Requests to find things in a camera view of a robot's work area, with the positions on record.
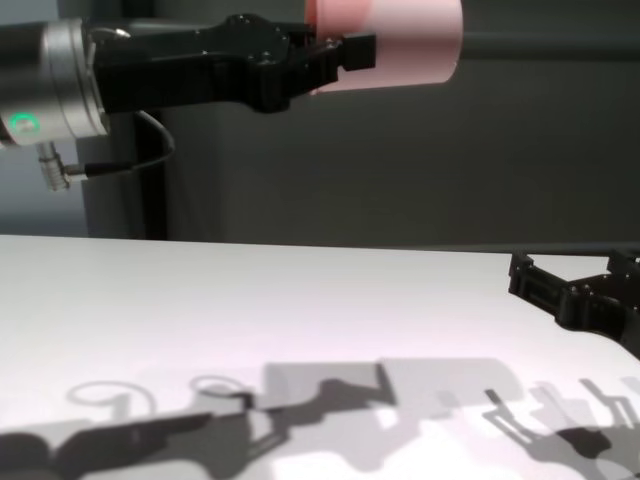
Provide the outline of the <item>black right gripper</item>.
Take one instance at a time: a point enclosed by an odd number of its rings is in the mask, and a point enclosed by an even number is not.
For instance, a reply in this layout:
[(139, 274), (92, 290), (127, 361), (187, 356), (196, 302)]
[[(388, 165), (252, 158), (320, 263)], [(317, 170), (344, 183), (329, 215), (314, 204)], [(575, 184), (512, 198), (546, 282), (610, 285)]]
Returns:
[(613, 250), (610, 274), (569, 283), (537, 267), (528, 255), (511, 255), (508, 292), (556, 317), (562, 327), (604, 337), (639, 359), (639, 254)]

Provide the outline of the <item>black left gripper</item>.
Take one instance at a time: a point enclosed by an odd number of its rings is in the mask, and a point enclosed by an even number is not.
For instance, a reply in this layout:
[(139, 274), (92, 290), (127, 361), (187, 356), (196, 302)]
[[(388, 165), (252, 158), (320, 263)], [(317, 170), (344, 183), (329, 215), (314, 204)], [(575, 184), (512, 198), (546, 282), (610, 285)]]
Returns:
[(242, 14), (216, 26), (99, 40), (93, 73), (109, 114), (214, 102), (274, 113), (336, 84), (341, 71), (374, 68), (376, 50), (374, 34), (317, 42), (315, 28)]

